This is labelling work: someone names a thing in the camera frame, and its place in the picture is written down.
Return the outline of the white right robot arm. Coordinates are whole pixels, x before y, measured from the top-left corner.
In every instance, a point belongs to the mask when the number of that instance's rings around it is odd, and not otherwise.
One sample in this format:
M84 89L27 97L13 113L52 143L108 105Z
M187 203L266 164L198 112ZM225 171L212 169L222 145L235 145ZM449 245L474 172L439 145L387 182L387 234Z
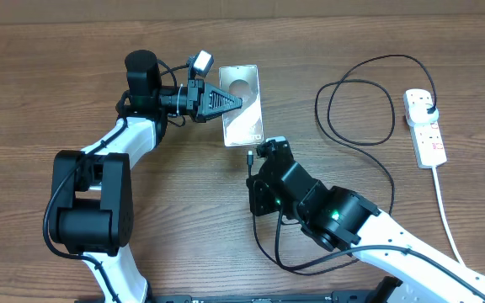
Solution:
M485 302L485 276L421 241L386 211L354 190L327 188L296 162L289 142L274 137L247 154L247 165L264 163L246 180L253 217L277 213L296 221L301 232L328 255L300 265L271 259L293 274L344 255L392 275L397 285L384 301L401 297L417 302Z

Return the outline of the Galaxy S25 Ultra smartphone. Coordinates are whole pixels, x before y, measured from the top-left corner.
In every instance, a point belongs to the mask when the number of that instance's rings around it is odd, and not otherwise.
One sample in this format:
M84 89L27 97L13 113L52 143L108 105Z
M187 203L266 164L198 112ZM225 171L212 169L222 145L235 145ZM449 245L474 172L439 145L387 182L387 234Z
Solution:
M221 89L242 100L242 107L222 115L224 146L249 146L264 139L264 125L256 65L219 68Z

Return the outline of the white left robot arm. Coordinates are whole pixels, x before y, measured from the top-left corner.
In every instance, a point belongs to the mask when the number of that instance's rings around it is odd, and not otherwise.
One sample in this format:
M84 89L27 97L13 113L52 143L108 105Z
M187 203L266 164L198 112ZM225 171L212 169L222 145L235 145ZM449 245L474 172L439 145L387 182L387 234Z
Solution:
M91 270L103 302L152 302L152 287L130 249L134 226L131 170L155 149L173 118L205 123L239 109L243 101L205 77L214 62L205 50L182 68L185 85L165 85L175 70L149 50L125 58L128 88L115 105L115 127L81 150L59 151L42 234L56 256L80 260Z

